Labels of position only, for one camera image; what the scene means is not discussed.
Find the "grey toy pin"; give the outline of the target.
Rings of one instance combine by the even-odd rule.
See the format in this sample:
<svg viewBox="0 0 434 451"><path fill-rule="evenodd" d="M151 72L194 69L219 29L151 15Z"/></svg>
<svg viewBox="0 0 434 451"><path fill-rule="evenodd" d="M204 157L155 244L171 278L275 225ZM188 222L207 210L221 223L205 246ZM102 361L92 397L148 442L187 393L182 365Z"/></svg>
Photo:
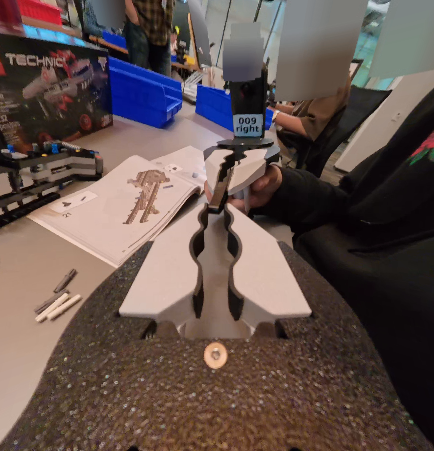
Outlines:
<svg viewBox="0 0 434 451"><path fill-rule="evenodd" d="M54 293L48 300L46 300L45 302L43 302L41 305L37 306L34 309L34 313L36 315L42 313L43 311L45 311L48 307L50 307L60 296L62 296L63 294L69 294L69 290L64 289L61 290L57 293Z"/></svg>
<svg viewBox="0 0 434 451"><path fill-rule="evenodd" d="M73 278L76 276L77 274L77 270L76 269L71 269L63 278L62 280L59 282L59 284L56 286L56 288L54 289L54 293L59 293L61 291L63 291L69 284L70 282L73 280Z"/></svg>

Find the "red plastic bin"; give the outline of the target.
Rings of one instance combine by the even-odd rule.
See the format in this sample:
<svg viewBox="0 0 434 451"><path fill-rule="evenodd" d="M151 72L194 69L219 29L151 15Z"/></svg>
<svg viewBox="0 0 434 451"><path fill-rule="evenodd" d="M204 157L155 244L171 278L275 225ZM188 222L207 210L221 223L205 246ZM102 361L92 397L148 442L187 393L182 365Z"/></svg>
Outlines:
<svg viewBox="0 0 434 451"><path fill-rule="evenodd" d="M62 9L38 0L17 0L21 16L62 26Z"/></svg>

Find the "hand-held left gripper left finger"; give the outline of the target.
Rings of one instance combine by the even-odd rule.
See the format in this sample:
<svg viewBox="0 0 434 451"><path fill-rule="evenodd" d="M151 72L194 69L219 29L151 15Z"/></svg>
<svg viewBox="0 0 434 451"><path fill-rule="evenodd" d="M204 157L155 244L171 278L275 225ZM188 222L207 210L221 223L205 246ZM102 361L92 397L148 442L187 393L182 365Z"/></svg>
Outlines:
<svg viewBox="0 0 434 451"><path fill-rule="evenodd" d="M183 326L203 310L203 269L208 205L203 203L163 230L154 240L118 312Z"/></svg>

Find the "grey toy chassis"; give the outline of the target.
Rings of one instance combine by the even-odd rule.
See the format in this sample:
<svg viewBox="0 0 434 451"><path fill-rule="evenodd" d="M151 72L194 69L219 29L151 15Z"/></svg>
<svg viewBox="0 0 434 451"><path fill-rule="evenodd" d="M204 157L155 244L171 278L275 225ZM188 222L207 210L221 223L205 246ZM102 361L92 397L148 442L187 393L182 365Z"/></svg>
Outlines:
<svg viewBox="0 0 434 451"><path fill-rule="evenodd" d="M27 153L13 145L0 151L0 229L60 198L75 181L97 181L104 171L96 151L65 141L33 143Z"/></svg>

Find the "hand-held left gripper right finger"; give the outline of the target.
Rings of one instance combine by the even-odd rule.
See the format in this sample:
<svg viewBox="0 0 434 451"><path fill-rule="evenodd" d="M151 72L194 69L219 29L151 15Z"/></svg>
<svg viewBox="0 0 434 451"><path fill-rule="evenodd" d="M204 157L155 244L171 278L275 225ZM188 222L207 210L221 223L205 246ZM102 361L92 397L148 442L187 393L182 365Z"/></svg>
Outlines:
<svg viewBox="0 0 434 451"><path fill-rule="evenodd" d="M248 326L306 318L312 313L279 242L250 218L224 207L229 269L228 306L232 318Z"/></svg>

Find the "blue plastic bin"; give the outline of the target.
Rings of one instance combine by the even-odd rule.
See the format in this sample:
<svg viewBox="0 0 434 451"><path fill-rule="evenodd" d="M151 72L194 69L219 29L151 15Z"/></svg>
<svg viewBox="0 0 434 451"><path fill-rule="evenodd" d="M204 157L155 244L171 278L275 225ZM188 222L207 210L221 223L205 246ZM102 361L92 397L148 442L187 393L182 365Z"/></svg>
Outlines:
<svg viewBox="0 0 434 451"><path fill-rule="evenodd" d="M112 33L110 31L104 30L102 31L102 39L107 42L108 44L111 44L116 47L120 47L123 49L127 49L126 46L126 39L124 36Z"/></svg>
<svg viewBox="0 0 434 451"><path fill-rule="evenodd" d="M266 92L254 81L231 83L223 89L198 86L195 112L234 133L237 138L263 137L272 124L271 110L266 110Z"/></svg>
<svg viewBox="0 0 434 451"><path fill-rule="evenodd" d="M180 82L120 59L108 61L114 115L163 128L181 110Z"/></svg>

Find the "black office chair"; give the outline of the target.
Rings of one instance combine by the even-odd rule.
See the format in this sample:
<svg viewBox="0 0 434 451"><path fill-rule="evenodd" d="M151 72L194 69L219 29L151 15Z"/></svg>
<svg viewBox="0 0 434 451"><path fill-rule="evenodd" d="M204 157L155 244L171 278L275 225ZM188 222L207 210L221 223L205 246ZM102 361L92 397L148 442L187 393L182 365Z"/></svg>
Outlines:
<svg viewBox="0 0 434 451"><path fill-rule="evenodd" d="M347 106L332 117L318 138L297 151L296 168L320 177L334 151L360 128L391 93L391 89L351 86Z"/></svg>

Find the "grey desk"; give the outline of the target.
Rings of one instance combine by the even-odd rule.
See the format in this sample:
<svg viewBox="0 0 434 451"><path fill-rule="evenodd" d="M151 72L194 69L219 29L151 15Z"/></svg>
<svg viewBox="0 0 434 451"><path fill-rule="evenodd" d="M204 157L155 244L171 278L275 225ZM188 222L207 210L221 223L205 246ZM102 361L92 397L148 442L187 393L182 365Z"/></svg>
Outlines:
<svg viewBox="0 0 434 451"><path fill-rule="evenodd" d="M187 146L203 151L230 136L185 103L165 129L115 116L112 127L75 143L98 151L107 173L133 155L151 161ZM78 274L69 289L82 300L58 319L37 323L34 308L73 268ZM114 271L27 217L0 229L0 443L31 400L68 323Z"/></svg>

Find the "person's right forearm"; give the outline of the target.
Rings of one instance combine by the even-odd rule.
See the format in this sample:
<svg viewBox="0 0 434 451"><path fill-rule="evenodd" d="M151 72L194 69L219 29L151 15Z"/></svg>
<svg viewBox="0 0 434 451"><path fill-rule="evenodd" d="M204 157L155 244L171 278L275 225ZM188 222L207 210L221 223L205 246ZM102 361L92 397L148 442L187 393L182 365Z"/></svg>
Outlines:
<svg viewBox="0 0 434 451"><path fill-rule="evenodd" d="M303 170L281 169L282 182L261 215L273 218L301 234L338 219L346 210L349 194Z"/></svg>

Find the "white toy pin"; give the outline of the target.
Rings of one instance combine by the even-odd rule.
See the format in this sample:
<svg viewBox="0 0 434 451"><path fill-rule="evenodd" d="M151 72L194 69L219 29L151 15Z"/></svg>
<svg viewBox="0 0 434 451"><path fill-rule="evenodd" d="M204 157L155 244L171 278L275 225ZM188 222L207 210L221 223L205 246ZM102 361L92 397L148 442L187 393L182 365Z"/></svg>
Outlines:
<svg viewBox="0 0 434 451"><path fill-rule="evenodd" d="M64 302L62 305L60 305L59 307L54 309L52 312L50 312L47 315L47 319L48 320L56 319L57 317L62 315L64 312L69 310L71 307L73 307L75 304L77 304L81 300L82 300L82 296L81 295L73 296L71 299L69 299L68 301Z"/></svg>
<svg viewBox="0 0 434 451"><path fill-rule="evenodd" d="M69 293L68 292L63 293L50 306L48 306L45 310L43 310L40 314L38 314L35 317L35 321L37 323L45 321L48 318L49 314L51 314L54 310L60 307L68 298Z"/></svg>

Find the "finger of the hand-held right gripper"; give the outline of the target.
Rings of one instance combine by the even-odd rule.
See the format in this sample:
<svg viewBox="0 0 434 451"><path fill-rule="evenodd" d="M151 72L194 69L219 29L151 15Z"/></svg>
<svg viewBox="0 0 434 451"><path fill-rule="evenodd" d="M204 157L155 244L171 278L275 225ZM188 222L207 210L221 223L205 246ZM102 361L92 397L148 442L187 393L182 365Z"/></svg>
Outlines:
<svg viewBox="0 0 434 451"><path fill-rule="evenodd" d="M235 162L227 185L229 196L243 191L265 174L267 152L243 152L242 158Z"/></svg>
<svg viewBox="0 0 434 451"><path fill-rule="evenodd" d="M225 148L208 148L204 151L204 163L207 182L214 182L220 168L228 169L228 178L235 164L234 152Z"/></svg>

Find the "person's right hand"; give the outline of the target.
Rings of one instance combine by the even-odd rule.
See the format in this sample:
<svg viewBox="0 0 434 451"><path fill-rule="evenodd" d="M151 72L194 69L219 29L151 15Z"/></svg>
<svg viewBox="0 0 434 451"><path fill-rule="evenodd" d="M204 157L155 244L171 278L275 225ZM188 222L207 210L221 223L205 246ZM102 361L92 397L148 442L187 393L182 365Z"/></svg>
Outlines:
<svg viewBox="0 0 434 451"><path fill-rule="evenodd" d="M282 184L282 172L276 165L269 165L265 174L250 185L249 205L251 209L266 206Z"/></svg>

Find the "black toy set box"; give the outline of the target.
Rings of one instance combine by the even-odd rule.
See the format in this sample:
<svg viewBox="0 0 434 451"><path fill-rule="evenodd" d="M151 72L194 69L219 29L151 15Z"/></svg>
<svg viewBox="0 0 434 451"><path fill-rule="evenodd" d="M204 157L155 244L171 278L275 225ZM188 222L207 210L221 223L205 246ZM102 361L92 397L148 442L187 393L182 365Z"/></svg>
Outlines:
<svg viewBox="0 0 434 451"><path fill-rule="evenodd" d="M0 33L0 138L22 154L113 125L107 51Z"/></svg>

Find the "toy building instruction booklet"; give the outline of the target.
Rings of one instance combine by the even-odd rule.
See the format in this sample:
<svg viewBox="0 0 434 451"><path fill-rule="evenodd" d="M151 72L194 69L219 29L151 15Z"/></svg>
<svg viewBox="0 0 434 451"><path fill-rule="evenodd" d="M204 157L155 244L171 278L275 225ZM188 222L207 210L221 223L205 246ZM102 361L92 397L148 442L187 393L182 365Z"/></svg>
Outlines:
<svg viewBox="0 0 434 451"><path fill-rule="evenodd" d="M192 146L152 161L131 156L29 218L117 268L203 193L204 159L204 151Z"/></svg>

